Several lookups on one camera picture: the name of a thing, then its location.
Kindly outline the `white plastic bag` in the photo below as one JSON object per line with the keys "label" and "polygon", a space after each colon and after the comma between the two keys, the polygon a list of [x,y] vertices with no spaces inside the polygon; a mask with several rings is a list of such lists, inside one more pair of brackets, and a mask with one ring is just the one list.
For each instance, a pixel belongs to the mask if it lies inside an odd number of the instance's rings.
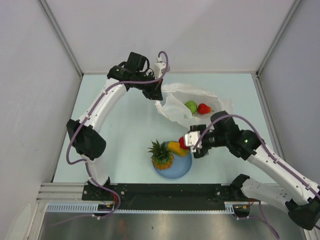
{"label": "white plastic bag", "polygon": [[185,128],[192,125],[209,125],[214,113],[233,112],[231,99],[224,100],[213,92],[190,84],[165,84],[161,91],[166,98],[164,102],[155,102],[158,113]]}

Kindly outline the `fake red fruit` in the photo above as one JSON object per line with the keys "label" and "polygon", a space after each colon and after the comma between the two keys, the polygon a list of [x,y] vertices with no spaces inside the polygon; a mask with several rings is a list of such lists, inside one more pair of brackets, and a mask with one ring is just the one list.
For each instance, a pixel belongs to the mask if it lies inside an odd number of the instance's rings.
{"label": "fake red fruit", "polygon": [[179,138],[178,142],[179,142],[179,147],[181,149],[184,149],[184,150],[187,150],[187,151],[189,150],[189,147],[186,146],[186,144],[185,144],[185,139],[184,139],[183,136]]}

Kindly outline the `fake mango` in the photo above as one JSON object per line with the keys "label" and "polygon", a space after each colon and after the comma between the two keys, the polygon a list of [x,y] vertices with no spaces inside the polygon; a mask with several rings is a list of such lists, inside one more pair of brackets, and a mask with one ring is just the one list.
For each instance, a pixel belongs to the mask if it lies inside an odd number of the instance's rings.
{"label": "fake mango", "polygon": [[169,141],[167,143],[167,148],[175,155],[180,157],[185,157],[189,153],[187,149],[181,148],[180,143],[176,141]]}

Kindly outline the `fake pineapple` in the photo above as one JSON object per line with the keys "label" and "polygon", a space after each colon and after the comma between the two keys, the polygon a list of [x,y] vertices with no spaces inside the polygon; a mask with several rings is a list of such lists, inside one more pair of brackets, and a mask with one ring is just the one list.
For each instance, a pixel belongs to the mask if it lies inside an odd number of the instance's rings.
{"label": "fake pineapple", "polygon": [[157,139],[151,142],[148,152],[152,154],[151,161],[157,170],[167,170],[173,165],[174,155],[166,142],[160,143]]}

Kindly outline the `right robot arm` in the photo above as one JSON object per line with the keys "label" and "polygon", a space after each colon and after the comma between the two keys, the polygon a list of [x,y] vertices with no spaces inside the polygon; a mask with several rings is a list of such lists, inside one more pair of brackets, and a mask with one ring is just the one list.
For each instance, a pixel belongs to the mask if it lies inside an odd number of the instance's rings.
{"label": "right robot arm", "polygon": [[298,172],[278,156],[244,117],[220,111],[209,125],[192,125],[182,138],[195,158],[212,148],[226,147],[237,158],[256,166],[276,182],[267,185],[244,174],[237,176],[231,196],[260,200],[288,214],[299,227],[312,230],[320,219],[320,185]]}

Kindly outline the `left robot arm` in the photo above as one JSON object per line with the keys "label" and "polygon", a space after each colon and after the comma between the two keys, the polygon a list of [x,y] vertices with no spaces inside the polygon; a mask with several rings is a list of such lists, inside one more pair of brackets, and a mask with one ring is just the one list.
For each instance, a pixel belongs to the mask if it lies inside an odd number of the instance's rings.
{"label": "left robot arm", "polygon": [[77,120],[67,122],[70,142],[66,161],[69,165],[85,164],[89,182],[94,185],[93,194],[98,199],[105,200],[111,193],[111,188],[106,184],[109,176],[100,165],[107,146],[100,131],[107,116],[129,89],[140,90],[146,99],[152,101],[163,100],[162,82],[169,70],[169,58],[165,51],[158,53],[153,67],[150,67],[147,57],[131,52],[126,61],[109,70],[104,86],[86,112]]}

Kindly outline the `fake red wax apple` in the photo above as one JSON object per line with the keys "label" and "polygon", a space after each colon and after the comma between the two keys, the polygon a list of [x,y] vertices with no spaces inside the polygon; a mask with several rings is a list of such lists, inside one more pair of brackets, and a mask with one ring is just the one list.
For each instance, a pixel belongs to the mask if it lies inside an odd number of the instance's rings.
{"label": "fake red wax apple", "polygon": [[212,112],[214,112],[212,110],[212,108],[210,106],[206,105],[205,103],[200,103],[197,106],[197,113],[200,115],[206,115],[206,114],[210,114]]}

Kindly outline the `fake green fruit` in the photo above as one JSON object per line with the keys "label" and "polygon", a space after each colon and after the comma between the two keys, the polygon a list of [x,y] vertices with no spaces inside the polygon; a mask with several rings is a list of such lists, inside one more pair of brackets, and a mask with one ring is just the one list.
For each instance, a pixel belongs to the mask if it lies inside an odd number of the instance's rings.
{"label": "fake green fruit", "polygon": [[198,105],[193,100],[189,100],[184,104],[191,112],[192,115],[196,115],[198,113]]}

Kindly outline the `blue plastic plate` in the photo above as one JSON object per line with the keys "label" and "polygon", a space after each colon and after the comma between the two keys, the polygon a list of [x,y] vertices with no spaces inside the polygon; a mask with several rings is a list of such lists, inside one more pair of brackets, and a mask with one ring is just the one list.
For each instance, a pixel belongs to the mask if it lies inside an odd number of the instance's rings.
{"label": "blue plastic plate", "polygon": [[169,169],[158,170],[154,167],[152,163],[155,171],[159,175],[170,180],[179,179],[184,175],[186,175],[188,171],[191,169],[192,161],[193,161],[192,155],[189,151],[187,156],[185,157],[178,156],[174,153],[173,153],[173,156],[174,156],[173,164]]}

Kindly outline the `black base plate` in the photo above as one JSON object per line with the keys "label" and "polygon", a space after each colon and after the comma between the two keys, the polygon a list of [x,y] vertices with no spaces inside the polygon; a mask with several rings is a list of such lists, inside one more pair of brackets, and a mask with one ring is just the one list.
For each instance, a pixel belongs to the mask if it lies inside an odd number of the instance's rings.
{"label": "black base plate", "polygon": [[124,211],[214,211],[225,210],[226,202],[245,205],[247,209],[257,202],[236,187],[222,184],[160,184],[118,183],[107,185],[116,195],[91,183],[83,187],[83,201],[120,203]]}

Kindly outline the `aluminium frame rail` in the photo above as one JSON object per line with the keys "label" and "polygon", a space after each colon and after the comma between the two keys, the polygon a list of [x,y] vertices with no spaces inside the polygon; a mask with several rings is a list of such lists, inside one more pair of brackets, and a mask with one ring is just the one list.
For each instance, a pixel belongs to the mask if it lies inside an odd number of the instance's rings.
{"label": "aluminium frame rail", "polygon": [[[82,200],[82,193],[85,183],[43,183],[40,187],[37,199],[38,200],[53,200],[53,201],[84,201]],[[251,180],[248,186],[236,186],[235,184],[221,184],[230,185],[239,189],[247,198],[255,200],[284,200],[290,201],[293,199],[291,194],[284,188],[276,184],[263,184],[255,180]],[[106,187],[104,189],[116,195],[115,200],[120,200],[120,196],[113,190]]]}

